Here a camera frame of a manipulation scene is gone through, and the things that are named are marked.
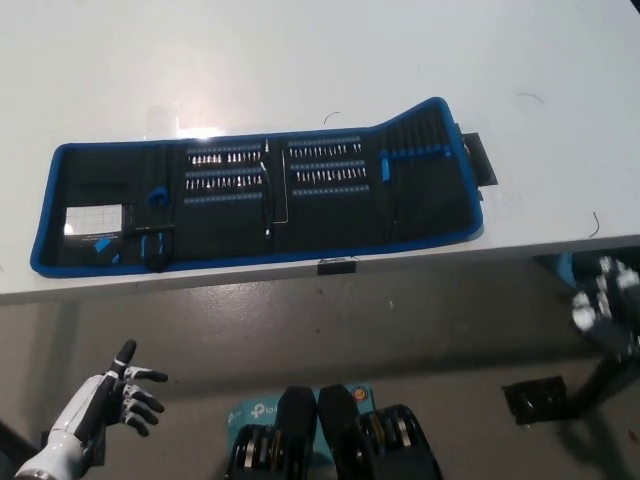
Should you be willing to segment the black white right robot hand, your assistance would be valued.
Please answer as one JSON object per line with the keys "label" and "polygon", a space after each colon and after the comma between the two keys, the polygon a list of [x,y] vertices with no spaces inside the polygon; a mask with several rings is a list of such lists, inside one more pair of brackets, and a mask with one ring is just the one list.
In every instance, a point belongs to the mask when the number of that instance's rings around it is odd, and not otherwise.
{"label": "black white right robot hand", "polygon": [[619,359],[639,357],[639,273],[611,256],[578,255],[572,264],[577,330]]}

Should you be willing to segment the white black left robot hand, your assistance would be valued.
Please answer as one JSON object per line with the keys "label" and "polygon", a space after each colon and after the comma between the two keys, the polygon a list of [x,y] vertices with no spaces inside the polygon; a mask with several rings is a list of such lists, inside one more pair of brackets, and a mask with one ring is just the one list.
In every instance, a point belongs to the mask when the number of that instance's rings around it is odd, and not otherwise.
{"label": "white black left robot hand", "polygon": [[81,385],[49,430],[49,440],[55,433],[67,434],[87,448],[105,428],[117,424],[133,428],[141,437],[150,434],[149,428],[159,422],[164,406],[137,382],[165,383],[168,375],[132,365],[136,347],[134,340],[126,341],[105,372]]}

